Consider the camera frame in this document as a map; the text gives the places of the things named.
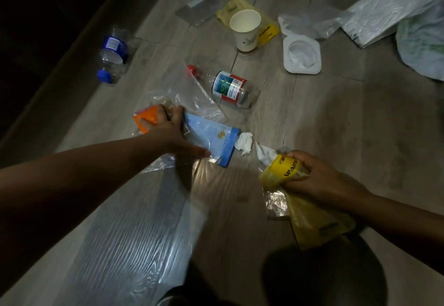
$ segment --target person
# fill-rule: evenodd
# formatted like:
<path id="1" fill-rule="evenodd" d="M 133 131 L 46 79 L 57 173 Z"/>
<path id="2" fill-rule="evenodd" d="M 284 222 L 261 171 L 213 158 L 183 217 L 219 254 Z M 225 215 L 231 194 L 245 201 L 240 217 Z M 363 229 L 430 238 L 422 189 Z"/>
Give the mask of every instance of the person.
<path id="1" fill-rule="evenodd" d="M 162 154 L 209 157 L 181 133 L 184 108 L 138 137 L 55 153 L 0 170 L 0 294 L 120 186 Z M 370 193 L 357 180 L 302 151 L 288 156 L 310 169 L 282 186 L 362 220 L 426 265 L 444 273 L 444 216 Z"/>

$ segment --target yellow plastic bag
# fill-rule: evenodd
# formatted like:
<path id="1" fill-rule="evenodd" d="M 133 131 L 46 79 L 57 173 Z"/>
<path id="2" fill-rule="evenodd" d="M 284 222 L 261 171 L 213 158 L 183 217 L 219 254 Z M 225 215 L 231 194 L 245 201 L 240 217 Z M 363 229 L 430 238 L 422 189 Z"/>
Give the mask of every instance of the yellow plastic bag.
<path id="1" fill-rule="evenodd" d="M 258 8 L 253 7 L 247 0 L 231 0 L 224 8 L 216 11 L 216 17 L 228 28 L 230 28 L 230 19 L 238 11 L 253 9 L 261 14 L 261 24 L 259 26 L 258 46 L 264 46 L 267 42 L 280 32 L 279 23 L 273 21 Z"/>
<path id="2" fill-rule="evenodd" d="M 305 176 L 309 176 L 309 172 L 299 160 L 278 155 L 259 180 L 264 188 L 273 188 L 291 177 Z M 285 198 L 301 250 L 319 247 L 356 226 L 355 220 L 346 213 L 320 208 L 315 202 L 293 194 L 285 193 Z"/>

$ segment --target bottle with red cap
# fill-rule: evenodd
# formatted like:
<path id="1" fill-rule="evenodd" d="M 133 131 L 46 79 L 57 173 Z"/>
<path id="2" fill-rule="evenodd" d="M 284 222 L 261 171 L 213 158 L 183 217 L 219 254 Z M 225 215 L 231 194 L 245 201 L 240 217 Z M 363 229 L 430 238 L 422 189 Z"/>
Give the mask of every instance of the bottle with red cap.
<path id="1" fill-rule="evenodd" d="M 259 96 L 259 90 L 256 86 L 248 80 L 229 72 L 206 71 L 194 65 L 188 65 L 188 69 L 205 91 L 239 107 L 249 108 Z"/>

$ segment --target blue bottle cap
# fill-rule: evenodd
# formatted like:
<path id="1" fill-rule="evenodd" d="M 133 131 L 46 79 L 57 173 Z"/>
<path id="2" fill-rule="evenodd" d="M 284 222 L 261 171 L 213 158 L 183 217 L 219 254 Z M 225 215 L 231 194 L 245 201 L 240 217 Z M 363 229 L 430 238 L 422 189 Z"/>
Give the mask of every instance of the blue bottle cap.
<path id="1" fill-rule="evenodd" d="M 107 84 L 112 84 L 112 76 L 106 70 L 97 70 L 97 78 Z"/>

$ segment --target white paper cup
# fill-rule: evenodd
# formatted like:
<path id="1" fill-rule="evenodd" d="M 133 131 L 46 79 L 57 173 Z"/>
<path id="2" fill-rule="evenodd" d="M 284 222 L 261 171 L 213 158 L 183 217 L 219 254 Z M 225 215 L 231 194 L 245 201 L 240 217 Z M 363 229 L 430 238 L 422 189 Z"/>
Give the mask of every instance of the white paper cup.
<path id="1" fill-rule="evenodd" d="M 230 27 L 240 51 L 251 51 L 258 45 L 260 24 L 261 14 L 251 9 L 241 10 L 231 17 Z"/>

